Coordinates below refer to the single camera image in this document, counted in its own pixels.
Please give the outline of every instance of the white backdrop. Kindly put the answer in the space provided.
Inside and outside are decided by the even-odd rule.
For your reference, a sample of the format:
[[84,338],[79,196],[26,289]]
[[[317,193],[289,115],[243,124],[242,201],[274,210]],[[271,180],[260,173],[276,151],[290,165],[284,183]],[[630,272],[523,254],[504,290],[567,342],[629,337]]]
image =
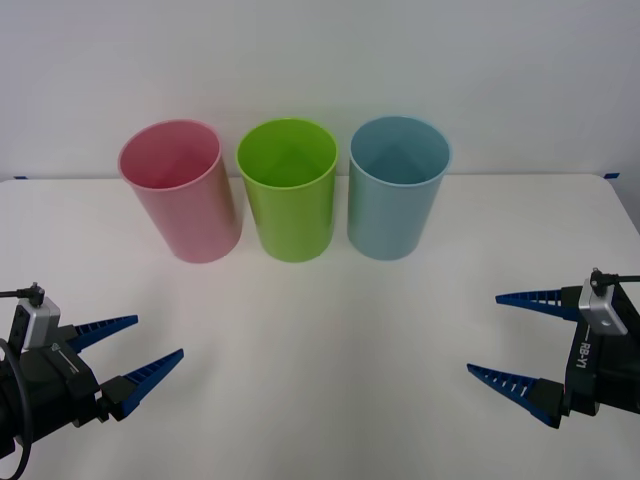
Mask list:
[[3,0],[0,175],[116,174],[140,128],[418,115],[452,171],[621,172],[640,224],[637,0]]

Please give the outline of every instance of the white table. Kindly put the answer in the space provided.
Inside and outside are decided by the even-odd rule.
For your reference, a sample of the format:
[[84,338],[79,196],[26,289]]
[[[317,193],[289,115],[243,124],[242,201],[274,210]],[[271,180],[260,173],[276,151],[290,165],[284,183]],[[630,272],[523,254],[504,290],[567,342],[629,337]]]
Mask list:
[[[556,431],[465,367],[563,380],[574,325],[494,296],[640,271],[640,236],[600,178],[448,176],[418,250],[391,263],[349,244],[345,179],[333,242],[304,264],[262,251],[246,204],[240,243],[208,265],[173,258],[118,180],[7,182],[0,205],[0,289],[38,281],[61,324],[140,315],[83,352],[99,381],[186,353],[124,422],[35,444],[28,479],[640,475],[639,416],[604,406]],[[14,307],[0,302],[2,336]]]

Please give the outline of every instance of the plastic cup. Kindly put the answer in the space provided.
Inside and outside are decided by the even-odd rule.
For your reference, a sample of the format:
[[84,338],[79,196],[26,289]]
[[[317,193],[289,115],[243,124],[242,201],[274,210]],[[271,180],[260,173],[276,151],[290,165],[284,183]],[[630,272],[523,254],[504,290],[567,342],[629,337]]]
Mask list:
[[449,168],[447,140],[410,117],[381,117],[351,139],[349,240],[377,260],[396,260],[418,245]]
[[205,263],[238,243],[229,179],[216,132],[193,120],[170,120],[137,133],[118,168],[173,254]]
[[308,120],[272,120],[242,139],[236,157],[266,252],[285,262],[320,255],[333,234],[333,135]]

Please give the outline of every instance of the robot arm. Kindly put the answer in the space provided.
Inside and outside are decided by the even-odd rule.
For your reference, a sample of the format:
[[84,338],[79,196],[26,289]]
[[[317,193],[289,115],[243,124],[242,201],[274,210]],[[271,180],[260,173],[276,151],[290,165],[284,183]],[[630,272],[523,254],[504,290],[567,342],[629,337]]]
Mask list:
[[600,404],[640,414],[640,315],[619,277],[594,269],[583,286],[499,295],[499,304],[576,323],[564,384],[468,364],[471,374],[550,427],[573,410],[595,416]]
[[0,292],[0,297],[20,298],[9,340],[0,342],[5,350],[0,362],[0,458],[14,452],[14,438],[23,447],[11,480],[23,473],[32,442],[69,423],[80,427],[95,418],[104,422],[109,415],[126,418],[184,357],[177,350],[98,384],[78,354],[138,323],[136,315],[59,327],[60,309],[37,284]]

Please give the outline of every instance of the black cable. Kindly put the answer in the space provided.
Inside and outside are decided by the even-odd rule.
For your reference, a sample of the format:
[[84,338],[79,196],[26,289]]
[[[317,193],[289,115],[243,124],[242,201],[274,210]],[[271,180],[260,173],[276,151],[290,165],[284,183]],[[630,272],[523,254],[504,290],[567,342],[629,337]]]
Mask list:
[[22,375],[18,358],[14,355],[11,347],[0,338],[0,348],[4,350],[5,358],[11,365],[13,370],[13,376],[16,378],[18,384],[18,392],[20,393],[20,406],[22,408],[22,455],[20,456],[20,463],[16,472],[11,477],[0,480],[18,480],[24,473],[24,469],[27,468],[27,462],[29,462],[29,455],[31,454],[31,444],[33,443],[33,416],[31,413],[31,404],[29,403],[29,395],[27,393],[27,383]]
[[616,279],[618,283],[640,282],[640,275],[621,276]]

